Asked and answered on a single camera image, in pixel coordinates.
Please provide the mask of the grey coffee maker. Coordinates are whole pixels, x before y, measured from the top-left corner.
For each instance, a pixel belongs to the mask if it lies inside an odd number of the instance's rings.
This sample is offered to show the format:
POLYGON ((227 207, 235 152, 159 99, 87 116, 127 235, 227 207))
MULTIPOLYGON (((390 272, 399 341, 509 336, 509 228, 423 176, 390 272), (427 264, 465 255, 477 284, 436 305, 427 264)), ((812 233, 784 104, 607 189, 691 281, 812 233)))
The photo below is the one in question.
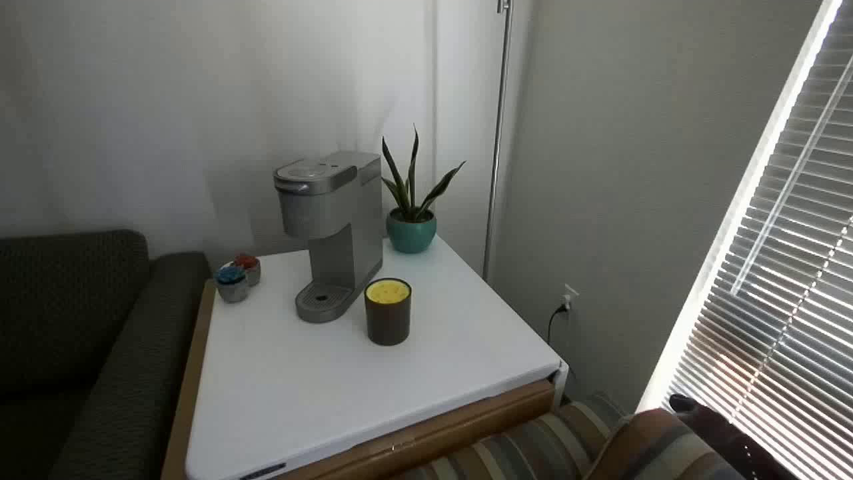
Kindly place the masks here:
POLYGON ((295 296, 306 324, 340 319, 384 264, 382 160, 372 152, 304 159, 274 171, 283 229, 310 251, 295 296))

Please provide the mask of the snake plant in teal pot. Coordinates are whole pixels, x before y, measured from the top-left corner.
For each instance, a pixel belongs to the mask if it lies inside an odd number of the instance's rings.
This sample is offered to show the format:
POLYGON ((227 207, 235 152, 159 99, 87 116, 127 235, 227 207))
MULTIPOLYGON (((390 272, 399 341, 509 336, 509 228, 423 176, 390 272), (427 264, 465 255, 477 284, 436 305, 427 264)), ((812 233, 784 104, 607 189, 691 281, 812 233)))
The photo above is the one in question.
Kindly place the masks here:
POLYGON ((382 159, 390 168, 384 188, 394 200, 394 209, 387 213, 390 244, 396 255, 423 255, 436 235, 435 204, 448 193, 451 183, 461 173, 461 167, 451 168, 423 200, 416 200, 418 141, 410 148, 408 171, 396 168, 390 145, 382 145, 382 159))

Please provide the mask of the dark jar yellow candle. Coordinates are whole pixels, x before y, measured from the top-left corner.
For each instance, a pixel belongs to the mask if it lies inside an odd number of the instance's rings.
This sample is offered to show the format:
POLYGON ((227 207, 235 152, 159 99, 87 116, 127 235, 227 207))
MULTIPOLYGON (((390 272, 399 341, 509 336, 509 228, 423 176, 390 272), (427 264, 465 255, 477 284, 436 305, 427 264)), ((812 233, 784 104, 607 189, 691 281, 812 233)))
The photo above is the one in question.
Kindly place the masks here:
POLYGON ((378 279, 364 289, 367 340, 394 347, 410 331, 410 285, 399 279, 378 279))

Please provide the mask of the white table top board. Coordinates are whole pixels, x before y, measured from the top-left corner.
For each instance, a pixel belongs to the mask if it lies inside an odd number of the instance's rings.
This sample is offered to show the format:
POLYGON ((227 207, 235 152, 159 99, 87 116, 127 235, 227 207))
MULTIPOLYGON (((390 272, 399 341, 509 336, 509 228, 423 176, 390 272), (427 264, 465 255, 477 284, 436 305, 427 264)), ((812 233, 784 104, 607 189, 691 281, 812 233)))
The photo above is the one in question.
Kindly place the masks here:
POLYGON ((414 289, 410 333, 394 347, 367 340, 363 305, 330 324, 295 316, 310 284, 300 251, 266 256, 244 303, 212 305, 188 480, 286 476, 477 401, 564 380, 564 360, 444 241, 414 256, 390 249, 382 272, 414 289))

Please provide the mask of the wooden brown table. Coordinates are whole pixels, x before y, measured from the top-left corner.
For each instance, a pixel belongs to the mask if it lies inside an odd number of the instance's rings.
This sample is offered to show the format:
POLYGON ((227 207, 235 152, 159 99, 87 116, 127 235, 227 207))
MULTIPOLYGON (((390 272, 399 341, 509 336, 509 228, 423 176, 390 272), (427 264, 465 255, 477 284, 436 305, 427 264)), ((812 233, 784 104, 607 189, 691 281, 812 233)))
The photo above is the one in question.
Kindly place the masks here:
MULTIPOLYGON (((180 404, 175 412, 175 424, 162 465, 162 480, 188 480, 183 472, 183 460, 188 448, 188 433, 198 404, 198 384, 206 360, 206 341, 210 328, 210 311, 218 303, 212 291, 202 296, 199 319, 188 349, 187 377, 180 388, 180 404)), ((452 452, 481 436, 507 431, 517 421, 533 419, 551 409, 553 381, 533 381, 509 389, 499 397, 485 397, 472 407, 439 415, 435 419, 416 421, 410 428, 378 436, 350 452, 332 455, 314 465, 299 467, 286 476, 272 477, 242 477, 242 480, 335 480, 335 477, 376 477, 394 469, 420 465, 431 456, 452 452)))

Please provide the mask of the small pot red succulent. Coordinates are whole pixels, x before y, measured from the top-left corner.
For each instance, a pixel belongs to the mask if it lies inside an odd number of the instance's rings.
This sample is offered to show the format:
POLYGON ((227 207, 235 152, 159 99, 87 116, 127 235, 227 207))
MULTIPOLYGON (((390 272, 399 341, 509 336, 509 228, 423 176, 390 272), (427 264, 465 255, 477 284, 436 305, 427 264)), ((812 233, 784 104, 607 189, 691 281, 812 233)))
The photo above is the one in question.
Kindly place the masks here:
POLYGON ((250 285, 262 281, 262 261, 250 255, 236 255, 231 264, 244 275, 250 285))

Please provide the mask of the striped sofa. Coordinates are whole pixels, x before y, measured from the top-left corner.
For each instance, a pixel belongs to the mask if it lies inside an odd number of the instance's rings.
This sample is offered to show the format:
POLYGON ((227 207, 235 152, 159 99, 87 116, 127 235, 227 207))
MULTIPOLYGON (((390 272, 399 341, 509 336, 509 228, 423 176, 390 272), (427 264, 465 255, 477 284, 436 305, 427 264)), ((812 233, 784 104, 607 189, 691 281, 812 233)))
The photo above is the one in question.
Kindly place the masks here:
POLYGON ((551 415, 396 472, 392 480, 796 480, 693 397, 617 419, 603 401, 551 415))

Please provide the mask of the dark grey sofa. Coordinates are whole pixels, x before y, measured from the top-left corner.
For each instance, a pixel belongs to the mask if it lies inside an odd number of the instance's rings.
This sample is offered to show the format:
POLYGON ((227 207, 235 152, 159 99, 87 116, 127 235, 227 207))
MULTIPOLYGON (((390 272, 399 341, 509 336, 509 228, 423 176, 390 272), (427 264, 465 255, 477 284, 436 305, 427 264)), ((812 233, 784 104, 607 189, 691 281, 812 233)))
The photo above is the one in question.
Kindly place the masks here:
POLYGON ((154 480, 207 279, 132 229, 2 239, 0 480, 154 480))

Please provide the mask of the white window blinds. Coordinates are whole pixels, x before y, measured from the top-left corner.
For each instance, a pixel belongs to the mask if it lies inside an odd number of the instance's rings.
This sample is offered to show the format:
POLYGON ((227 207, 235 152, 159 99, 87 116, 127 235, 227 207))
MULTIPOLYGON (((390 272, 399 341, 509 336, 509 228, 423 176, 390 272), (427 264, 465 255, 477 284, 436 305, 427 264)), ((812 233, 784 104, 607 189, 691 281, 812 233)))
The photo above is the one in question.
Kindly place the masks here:
POLYGON ((821 0, 639 407, 673 392, 853 480, 853 0, 821 0))

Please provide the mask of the wall outlet with plug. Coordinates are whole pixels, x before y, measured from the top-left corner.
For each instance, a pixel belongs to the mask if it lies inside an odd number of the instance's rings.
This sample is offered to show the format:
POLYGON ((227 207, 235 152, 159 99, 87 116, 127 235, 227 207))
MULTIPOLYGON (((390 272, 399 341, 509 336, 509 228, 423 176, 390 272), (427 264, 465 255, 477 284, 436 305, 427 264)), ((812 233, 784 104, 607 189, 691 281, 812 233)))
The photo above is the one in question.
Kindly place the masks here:
POLYGON ((548 321, 545 321, 545 345, 551 345, 553 321, 557 321, 560 316, 573 313, 577 296, 581 296, 581 293, 577 293, 571 284, 561 284, 561 303, 553 308, 553 313, 551 313, 548 321))

